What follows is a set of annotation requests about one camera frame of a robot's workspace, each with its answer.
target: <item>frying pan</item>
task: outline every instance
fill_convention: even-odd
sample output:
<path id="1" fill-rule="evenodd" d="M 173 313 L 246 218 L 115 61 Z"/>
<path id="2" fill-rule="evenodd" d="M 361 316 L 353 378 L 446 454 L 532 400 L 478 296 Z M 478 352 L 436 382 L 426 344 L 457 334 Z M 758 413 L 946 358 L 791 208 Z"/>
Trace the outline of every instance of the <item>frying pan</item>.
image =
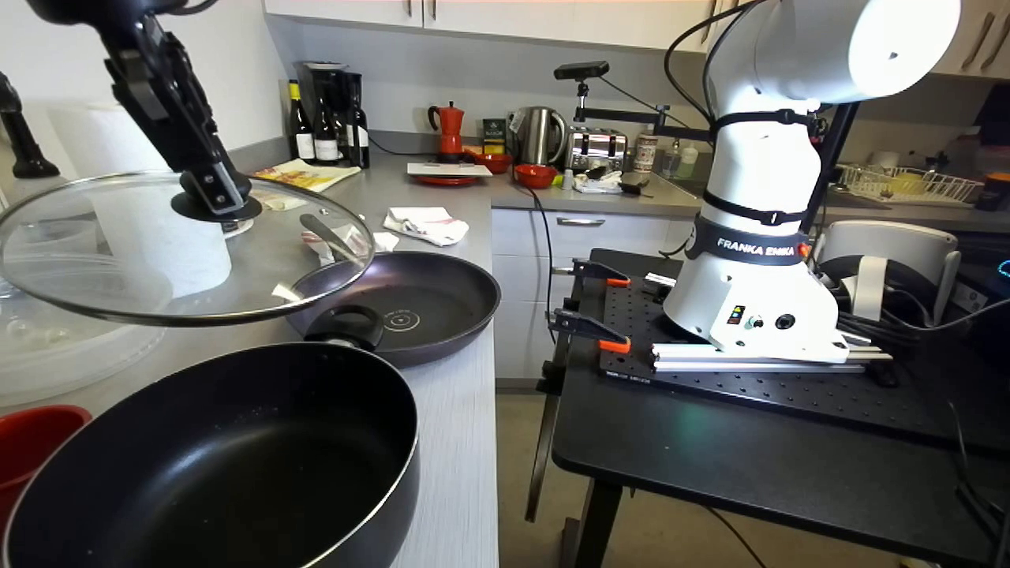
<path id="1" fill-rule="evenodd" d="M 287 323 L 308 340 L 341 339 L 415 367 L 474 340 L 499 300 L 499 280 L 480 264 L 440 251 L 383 251 L 358 284 Z"/>
<path id="2" fill-rule="evenodd" d="M 279 344 L 161 378 L 31 481 L 11 568 L 378 568 L 418 504 L 418 408 L 384 359 Z"/>

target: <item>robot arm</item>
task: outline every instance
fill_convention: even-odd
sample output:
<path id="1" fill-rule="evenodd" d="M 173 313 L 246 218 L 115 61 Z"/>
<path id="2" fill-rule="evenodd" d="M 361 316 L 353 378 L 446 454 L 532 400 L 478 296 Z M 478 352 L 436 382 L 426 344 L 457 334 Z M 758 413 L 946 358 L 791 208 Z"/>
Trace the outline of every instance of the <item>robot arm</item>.
<path id="1" fill-rule="evenodd" d="M 234 218 L 248 202 L 248 180 L 234 169 L 212 105 L 191 65 L 185 48 L 157 26 L 157 13 L 185 13 L 191 0 L 31 0 L 46 23 L 91 26 L 107 48 L 116 102 L 181 169 L 191 218 Z"/>
<path id="2" fill-rule="evenodd" d="M 706 61 L 716 154 L 662 313 L 716 349 L 846 359 L 835 302 L 801 264 L 822 157 L 805 116 L 895 96 L 946 50 L 961 0 L 763 0 Z"/>

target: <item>kettle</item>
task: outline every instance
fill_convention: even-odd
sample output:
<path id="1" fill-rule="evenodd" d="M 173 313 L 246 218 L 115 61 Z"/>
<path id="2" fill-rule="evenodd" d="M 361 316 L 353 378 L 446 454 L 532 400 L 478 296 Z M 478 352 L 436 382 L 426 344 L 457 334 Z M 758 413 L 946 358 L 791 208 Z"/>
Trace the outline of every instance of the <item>kettle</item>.
<path id="1" fill-rule="evenodd" d="M 448 106 L 430 106 L 430 122 L 440 134 L 440 157 L 457 157 L 463 151 L 463 110 L 448 102 Z"/>
<path id="2" fill-rule="evenodd" d="M 568 122 L 551 106 L 529 106 L 518 129 L 516 163 L 550 163 L 560 168 L 568 147 Z"/>

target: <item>glass lid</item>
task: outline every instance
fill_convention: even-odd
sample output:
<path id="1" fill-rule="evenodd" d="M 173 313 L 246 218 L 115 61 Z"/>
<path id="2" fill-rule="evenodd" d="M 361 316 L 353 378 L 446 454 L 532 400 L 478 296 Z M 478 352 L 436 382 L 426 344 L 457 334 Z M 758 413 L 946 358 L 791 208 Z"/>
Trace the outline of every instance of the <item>glass lid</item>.
<path id="1" fill-rule="evenodd" d="M 121 178 L 26 200 L 0 218 L 0 277 L 100 318 L 227 325 L 308 305 L 375 256 L 370 226 L 316 191 L 256 180 L 258 212 L 237 220 L 185 218 L 181 191 L 181 178 Z"/>

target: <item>black table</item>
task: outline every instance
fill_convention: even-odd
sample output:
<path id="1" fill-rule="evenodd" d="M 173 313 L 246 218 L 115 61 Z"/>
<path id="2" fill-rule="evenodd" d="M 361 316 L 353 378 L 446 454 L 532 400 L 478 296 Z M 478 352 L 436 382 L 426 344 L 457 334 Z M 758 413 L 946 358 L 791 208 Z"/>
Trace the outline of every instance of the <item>black table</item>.
<path id="1" fill-rule="evenodd" d="M 667 267 L 660 258 L 608 248 L 595 248 L 591 262 L 628 276 Z M 602 280 L 578 280 L 573 300 L 584 316 L 600 316 Z M 995 372 L 980 359 L 968 367 L 961 359 L 955 370 Z M 551 459 L 591 478 L 578 568 L 602 565 L 623 489 L 689 500 L 943 565 L 985 565 L 991 554 L 991 535 L 955 495 L 953 448 L 607 378 L 597 370 L 595 340 L 571 340 L 564 358 Z M 1010 454 L 981 452 L 968 463 L 976 487 L 1010 503 Z"/>

